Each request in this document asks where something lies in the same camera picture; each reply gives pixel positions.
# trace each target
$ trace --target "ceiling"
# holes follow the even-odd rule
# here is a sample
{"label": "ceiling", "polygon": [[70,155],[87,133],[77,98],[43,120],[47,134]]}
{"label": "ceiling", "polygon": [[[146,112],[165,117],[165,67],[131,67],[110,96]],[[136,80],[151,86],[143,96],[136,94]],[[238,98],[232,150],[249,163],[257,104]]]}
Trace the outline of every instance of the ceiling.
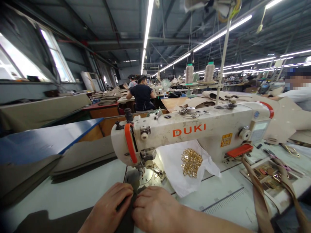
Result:
{"label": "ceiling", "polygon": [[[243,0],[239,15],[260,3]],[[311,0],[283,0],[267,10],[263,30],[256,34],[264,8],[253,18],[230,32],[226,65],[283,54],[311,47]],[[93,51],[116,62],[118,67],[140,66],[147,17],[147,0],[30,0],[42,11]],[[160,0],[154,6],[145,68],[171,63],[226,26],[217,23],[215,10],[198,9],[185,13],[184,0]],[[207,61],[221,63],[224,36],[194,54],[195,70]],[[186,66],[186,59],[178,63]]]}

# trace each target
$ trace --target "hand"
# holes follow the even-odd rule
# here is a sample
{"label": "hand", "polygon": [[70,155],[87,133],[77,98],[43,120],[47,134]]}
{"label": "hand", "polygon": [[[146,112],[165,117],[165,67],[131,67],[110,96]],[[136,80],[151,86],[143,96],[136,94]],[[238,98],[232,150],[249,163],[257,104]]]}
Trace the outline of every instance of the hand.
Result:
{"label": "hand", "polygon": [[[95,204],[79,233],[115,232],[130,206],[132,196],[133,187],[130,184],[114,184]],[[125,202],[117,211],[117,206],[120,205],[124,198],[126,198]]]}
{"label": "hand", "polygon": [[184,207],[164,188],[149,186],[137,196],[132,217],[144,232],[182,232]]}

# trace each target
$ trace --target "warning label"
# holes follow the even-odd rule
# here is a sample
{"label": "warning label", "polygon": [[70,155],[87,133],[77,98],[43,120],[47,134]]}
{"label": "warning label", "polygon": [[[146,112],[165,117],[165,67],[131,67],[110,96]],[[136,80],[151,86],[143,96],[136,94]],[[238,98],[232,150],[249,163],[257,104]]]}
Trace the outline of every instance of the warning label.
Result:
{"label": "warning label", "polygon": [[223,135],[223,139],[221,140],[221,146],[228,146],[231,143],[232,133]]}

